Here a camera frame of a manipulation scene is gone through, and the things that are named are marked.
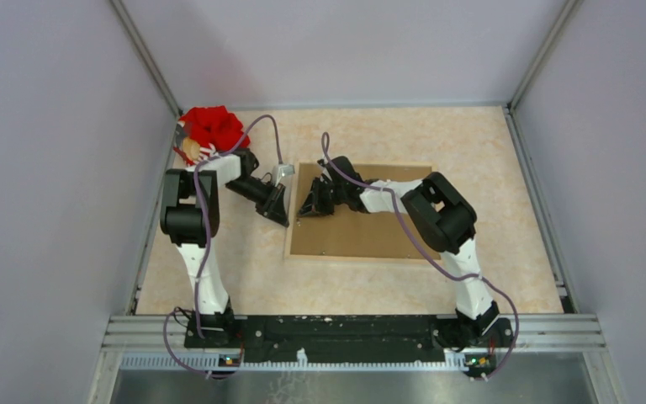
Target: red fabric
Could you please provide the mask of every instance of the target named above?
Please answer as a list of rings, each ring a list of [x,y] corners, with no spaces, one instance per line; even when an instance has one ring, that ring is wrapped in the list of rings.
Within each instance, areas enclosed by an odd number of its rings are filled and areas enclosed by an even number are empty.
[[[209,143],[216,147],[218,152],[231,149],[243,134],[244,125],[236,115],[226,110],[224,105],[219,107],[195,107],[190,109],[179,120],[184,121],[189,127],[188,135],[202,147]],[[240,147],[249,146],[249,136],[244,139]]]

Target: gray wall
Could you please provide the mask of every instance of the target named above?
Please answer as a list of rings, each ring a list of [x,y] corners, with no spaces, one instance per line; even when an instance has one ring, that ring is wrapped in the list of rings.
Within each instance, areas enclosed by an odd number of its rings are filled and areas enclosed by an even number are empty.
[[[87,397],[172,125],[107,2],[0,1],[0,403]]]
[[[584,2],[519,114],[577,301],[646,402],[646,2]]]
[[[125,0],[183,108],[502,104],[564,0]]]

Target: beige tabletop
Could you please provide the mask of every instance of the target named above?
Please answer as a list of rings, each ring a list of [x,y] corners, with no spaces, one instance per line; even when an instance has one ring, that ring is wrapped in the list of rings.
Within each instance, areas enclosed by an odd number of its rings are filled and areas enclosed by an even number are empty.
[[[501,107],[296,109],[237,112],[244,126],[260,114],[277,122],[285,162],[331,156],[358,162],[429,162],[475,208],[484,276],[522,313],[562,312]],[[251,132],[261,167],[277,162],[273,128]],[[175,167],[182,167],[181,160]],[[258,215],[252,202],[222,189],[216,236],[222,280],[239,314],[441,314],[454,312],[453,283],[426,265],[307,262],[284,259],[286,230]],[[495,296],[503,312],[508,304]],[[192,307],[177,249],[157,229],[138,314]]]

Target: purple cable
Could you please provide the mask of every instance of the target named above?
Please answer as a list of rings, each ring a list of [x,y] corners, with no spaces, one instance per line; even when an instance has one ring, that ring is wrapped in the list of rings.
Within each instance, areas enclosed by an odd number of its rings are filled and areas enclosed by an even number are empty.
[[[202,333],[202,320],[199,318],[199,280],[202,277],[202,273],[204,271],[204,265],[207,263],[207,259],[209,259],[209,246],[211,245],[211,225],[209,223],[209,215],[207,213],[207,201],[204,198],[204,192],[202,192],[202,187],[199,185],[199,170],[204,166],[206,163],[211,162],[213,160],[216,160],[217,158],[222,158],[224,156],[230,155],[234,150],[239,148],[241,143],[246,139],[246,137],[249,135],[249,132],[252,130],[255,124],[257,124],[260,120],[263,120],[264,118],[269,118],[271,122],[273,122],[273,131],[276,136],[276,151],[278,154],[278,162],[283,163],[283,158],[281,155],[281,146],[278,143],[278,127],[276,125],[276,120],[270,115],[270,114],[264,114],[256,118],[251,124],[244,130],[244,133],[241,135],[239,140],[236,142],[236,144],[229,150],[224,151],[223,153],[216,155],[216,156],[210,156],[206,160],[202,160],[199,162],[195,167],[194,167],[194,189],[196,190],[197,194],[197,200],[199,201],[199,207],[202,210],[202,222],[204,223],[204,230],[206,231],[206,245],[207,248],[204,250],[204,256],[202,257],[202,262],[199,264],[199,270],[197,271],[197,278],[194,282],[194,316],[196,318],[197,322],[197,334],[199,335],[200,338],[204,339],[204,334]],[[176,309],[172,311],[170,314],[168,314],[165,317],[165,324],[164,328],[162,329],[162,337],[164,338],[165,341],[165,348],[167,348],[167,352],[172,356],[172,359],[174,359],[177,364],[182,366],[184,369],[191,370],[194,373],[197,374],[204,374],[204,375],[210,375],[210,373],[203,372],[201,370],[197,370],[195,368],[192,368],[191,366],[187,366],[184,362],[179,360],[172,349],[169,346],[169,342],[167,341],[167,321],[171,316],[174,315]]]
[[[438,263],[436,263],[434,261],[434,259],[432,257],[430,257],[430,255],[427,253],[427,251],[425,251],[425,248],[420,244],[420,242],[417,241],[417,237],[415,237],[415,235],[412,234],[412,231],[410,230],[410,228],[407,227],[407,225],[405,224],[405,220],[403,219],[402,214],[400,213],[400,208],[397,205],[397,196],[395,195],[394,190],[390,189],[390,188],[374,187],[374,186],[372,186],[370,184],[362,183],[360,181],[357,181],[357,180],[351,178],[350,176],[348,176],[347,174],[345,174],[343,171],[341,171],[340,168],[338,168],[336,166],[335,163],[333,163],[333,161],[331,161],[331,158],[328,156],[328,146],[330,144],[331,144],[331,136],[328,135],[328,132],[323,132],[323,135],[320,137],[320,145],[323,148],[323,156],[326,157],[326,162],[328,164],[330,164],[331,167],[334,170],[336,170],[336,172],[341,177],[346,179],[349,183],[353,183],[353,184],[357,185],[358,187],[363,187],[363,188],[372,189],[372,190],[376,190],[376,191],[385,191],[385,192],[389,193],[392,196],[392,206],[393,206],[393,209],[394,209],[394,215],[397,217],[397,221],[400,223],[400,226],[402,227],[402,230],[405,232],[407,237],[410,238],[410,241],[412,242],[412,245],[415,246],[415,249],[420,254],[422,254],[422,257],[424,257],[427,260],[427,262],[429,262],[430,265],[432,267],[434,267],[434,269],[436,269],[442,275],[446,276],[447,278],[449,278],[449,279],[451,279],[451,280],[453,280],[455,282],[461,282],[463,280],[472,279],[472,278],[479,279],[479,276],[477,274],[466,274],[466,275],[463,275],[463,276],[454,276],[454,275],[450,274],[449,272],[447,272],[447,270],[442,268]],[[494,292],[501,295],[501,297],[503,297],[504,299],[506,299],[506,301],[509,302],[509,306],[511,306],[511,310],[514,312],[514,324],[516,326],[515,329],[514,329],[514,339],[513,339],[513,341],[511,341],[511,346],[509,347],[509,350],[506,351],[506,354],[501,359],[501,361],[499,362],[496,369],[494,369],[491,373],[489,373],[486,376],[486,379],[488,380],[492,375],[496,374],[497,371],[499,371],[501,368],[504,367],[504,365],[506,364],[506,361],[509,359],[509,356],[511,356],[511,351],[513,351],[514,347],[516,346],[516,340],[519,337],[519,313],[518,313],[518,310],[516,309],[516,305],[514,305],[514,302],[511,300],[511,297],[509,297],[509,295],[507,295],[506,293],[501,291],[499,288],[494,286],[487,278],[482,277],[481,280],[487,286],[489,286],[490,289],[492,289]]]

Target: purple cord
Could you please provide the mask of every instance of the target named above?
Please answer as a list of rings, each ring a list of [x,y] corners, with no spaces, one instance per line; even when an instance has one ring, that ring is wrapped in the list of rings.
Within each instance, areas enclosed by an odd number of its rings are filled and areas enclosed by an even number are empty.
[[[346,179],[349,183],[353,183],[353,184],[357,185],[358,187],[363,187],[363,188],[367,188],[367,189],[373,189],[373,190],[376,190],[376,191],[385,191],[385,192],[389,193],[390,195],[392,195],[392,206],[393,206],[393,209],[394,209],[394,215],[397,217],[397,221],[400,223],[400,226],[402,226],[402,230],[405,232],[407,237],[410,238],[410,241],[412,242],[412,245],[415,246],[415,249],[420,254],[422,254],[422,257],[424,257],[427,260],[427,262],[429,262],[430,265],[432,267],[434,267],[434,269],[436,269],[442,275],[446,276],[447,278],[449,278],[449,279],[451,279],[451,280],[453,280],[455,282],[461,282],[461,281],[466,280],[466,279],[472,279],[472,278],[478,279],[479,278],[479,276],[477,274],[466,274],[466,275],[463,275],[463,276],[454,276],[454,275],[450,274],[449,272],[447,272],[447,270],[442,268],[438,263],[436,263],[434,261],[434,259],[432,257],[430,257],[430,255],[427,253],[427,251],[425,251],[425,248],[420,244],[420,242],[417,241],[417,237],[415,237],[415,235],[412,234],[412,231],[410,230],[410,228],[407,227],[407,225],[405,224],[405,220],[403,219],[402,214],[400,213],[400,208],[397,205],[397,196],[395,195],[394,190],[390,189],[390,188],[374,187],[374,186],[369,185],[367,183],[362,183],[360,181],[357,181],[356,179],[353,179],[350,176],[348,176],[347,174],[345,174],[343,171],[341,171],[340,168],[338,168],[336,166],[335,163],[333,163],[331,158],[328,156],[328,146],[330,145],[330,143],[331,143],[331,136],[328,135],[328,132],[323,132],[323,135],[320,137],[320,145],[323,147],[323,156],[326,157],[326,162],[328,164],[330,164],[331,167],[334,170],[336,170],[336,172],[341,177]],[[481,280],[487,286],[489,286],[490,289],[492,289],[494,292],[501,295],[501,297],[503,297],[504,299],[506,299],[506,301],[509,302],[509,306],[511,306],[511,310],[514,312],[514,324],[516,326],[516,328],[514,330],[514,339],[513,339],[513,341],[511,341],[511,346],[509,347],[509,350],[506,351],[506,354],[501,359],[501,361],[499,362],[496,369],[494,369],[491,373],[489,373],[486,376],[486,379],[489,379],[492,375],[496,374],[497,371],[499,371],[501,368],[504,367],[504,365],[506,364],[506,361],[509,359],[509,356],[511,356],[511,351],[513,351],[514,347],[516,346],[516,340],[519,337],[519,313],[516,310],[516,305],[514,305],[514,302],[511,300],[511,297],[509,297],[509,295],[507,295],[506,293],[504,293],[503,291],[498,289],[496,286],[494,286],[487,278],[481,278]]]
[[[254,125],[257,124],[260,120],[263,120],[264,118],[269,118],[271,122],[273,122],[273,131],[276,136],[276,151],[278,154],[278,162],[283,163],[283,158],[281,155],[281,146],[278,143],[278,126],[276,125],[276,120],[270,114],[264,114],[259,116],[249,124],[249,126],[246,128],[246,130],[244,130],[244,133],[241,135],[239,140],[231,149],[224,151],[219,155],[210,156],[209,158],[197,163],[197,165],[194,167],[194,189],[196,190],[196,193],[197,193],[197,200],[199,201],[199,207],[202,210],[202,222],[204,223],[204,230],[207,233],[206,234],[207,248],[206,250],[204,250],[204,257],[202,258],[202,262],[199,264],[199,270],[197,271],[197,278],[194,282],[194,316],[197,322],[197,334],[202,339],[204,339],[204,334],[202,333],[202,320],[199,318],[199,279],[201,279],[202,273],[204,272],[204,265],[207,263],[207,259],[209,259],[209,250],[211,249],[209,248],[209,246],[211,245],[211,225],[209,223],[209,215],[207,213],[207,201],[204,198],[204,192],[202,192],[202,187],[201,185],[199,185],[199,170],[202,168],[203,165],[205,165],[208,162],[216,160],[217,158],[222,158],[224,156],[230,155],[234,150],[236,150],[241,145],[244,139],[246,139],[246,137],[249,135],[249,132],[254,127]],[[187,366],[184,362],[179,360],[177,356],[175,356],[174,352],[170,348],[169,342],[167,341],[167,321],[169,321],[169,318],[171,316],[174,316],[175,311],[176,309],[165,317],[165,324],[164,324],[164,328],[162,329],[162,337],[164,338],[165,348],[167,348],[167,352],[170,354],[172,359],[174,359],[174,361],[177,362],[177,364],[182,366],[184,369],[191,370],[197,374],[204,374],[204,375],[210,376],[211,375],[210,372],[209,373],[203,372],[201,370],[192,368],[191,366]]]

